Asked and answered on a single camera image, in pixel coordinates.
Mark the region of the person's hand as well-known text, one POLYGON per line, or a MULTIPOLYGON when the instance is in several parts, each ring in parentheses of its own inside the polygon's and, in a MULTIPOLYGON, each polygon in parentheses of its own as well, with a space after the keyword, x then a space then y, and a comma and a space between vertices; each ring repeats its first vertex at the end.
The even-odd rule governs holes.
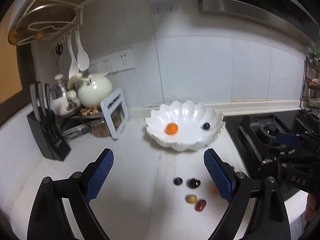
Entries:
POLYGON ((306 210, 304 213, 304 219, 307 222, 310 222, 313 220, 317 213, 317 198, 311 194, 308 194, 307 202, 306 202, 306 210))

